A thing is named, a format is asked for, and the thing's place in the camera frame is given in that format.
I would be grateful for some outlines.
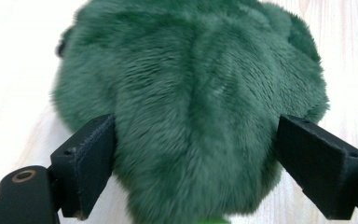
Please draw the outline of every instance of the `wooden table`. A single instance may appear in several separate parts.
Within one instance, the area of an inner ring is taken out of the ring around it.
[[[358,147],[358,0],[273,0],[310,26],[322,56],[331,109],[320,125]],[[49,96],[61,32],[83,1],[0,0],[0,180],[27,165],[49,166],[49,155],[70,136]],[[131,223],[126,193],[114,178],[85,223]],[[249,217],[232,223],[327,223],[284,173],[281,184]],[[62,219],[62,223],[78,223]],[[352,221],[358,223],[358,211]]]

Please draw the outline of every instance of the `black mounting piece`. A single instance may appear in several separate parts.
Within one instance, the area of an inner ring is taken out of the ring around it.
[[[51,154],[51,166],[21,168],[0,183],[0,224],[86,219],[112,174],[115,118],[93,119]]]
[[[281,116],[278,161],[328,219],[351,219],[358,207],[358,149],[314,123]]]

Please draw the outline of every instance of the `green plush toy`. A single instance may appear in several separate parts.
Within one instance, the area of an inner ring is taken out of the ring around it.
[[[271,4],[94,0],[63,37],[54,104],[73,131],[115,114],[137,224],[253,213],[280,179],[280,114],[328,107],[307,26]]]

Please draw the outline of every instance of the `screw hole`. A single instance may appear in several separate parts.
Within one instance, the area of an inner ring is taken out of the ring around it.
[[[13,181],[14,183],[21,183],[32,179],[35,175],[35,170],[26,170],[14,175],[13,178],[11,178],[11,181]]]
[[[357,155],[357,153],[350,152],[350,157],[358,158],[358,155]]]
[[[71,148],[66,149],[66,150],[63,152],[63,154],[69,156],[69,155],[74,154],[75,152],[76,152],[76,148],[75,148],[75,147],[71,147]]]

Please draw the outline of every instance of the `furry fabric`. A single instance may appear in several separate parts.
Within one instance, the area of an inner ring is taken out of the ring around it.
[[[249,214],[277,184],[280,114],[327,109],[298,17],[254,0],[94,0],[64,35],[54,104],[76,131],[114,113],[134,223]]]

